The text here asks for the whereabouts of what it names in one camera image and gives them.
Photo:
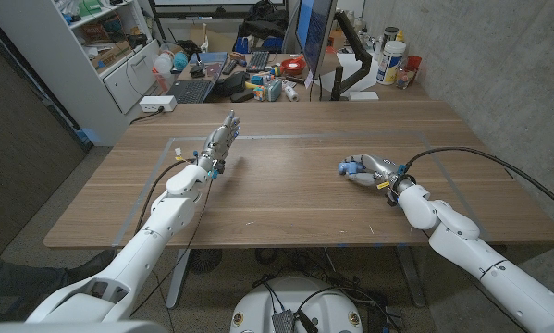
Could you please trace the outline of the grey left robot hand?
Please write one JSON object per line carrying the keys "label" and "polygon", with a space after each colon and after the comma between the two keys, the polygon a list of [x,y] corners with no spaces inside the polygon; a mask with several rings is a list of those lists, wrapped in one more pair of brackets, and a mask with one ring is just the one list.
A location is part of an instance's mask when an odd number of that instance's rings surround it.
{"label": "grey left robot hand", "polygon": [[205,171],[214,174],[223,174],[225,159],[231,144],[239,135],[240,119],[230,110],[223,124],[208,135],[203,149],[197,158],[197,165]]}

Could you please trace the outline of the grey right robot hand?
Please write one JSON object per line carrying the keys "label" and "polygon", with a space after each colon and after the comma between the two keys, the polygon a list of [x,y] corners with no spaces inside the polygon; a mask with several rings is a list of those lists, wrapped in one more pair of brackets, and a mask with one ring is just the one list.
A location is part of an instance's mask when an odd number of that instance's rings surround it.
{"label": "grey right robot hand", "polygon": [[412,176],[401,175],[395,163],[369,154],[346,157],[340,164],[339,173],[364,186],[388,186],[397,195],[416,184]]}

